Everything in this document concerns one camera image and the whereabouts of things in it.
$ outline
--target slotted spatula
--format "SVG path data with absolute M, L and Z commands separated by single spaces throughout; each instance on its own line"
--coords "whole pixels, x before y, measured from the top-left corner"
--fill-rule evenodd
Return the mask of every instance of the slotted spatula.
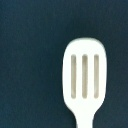
M 103 45 L 93 38 L 69 43 L 63 58 L 63 96 L 78 128 L 92 128 L 106 92 L 107 60 Z

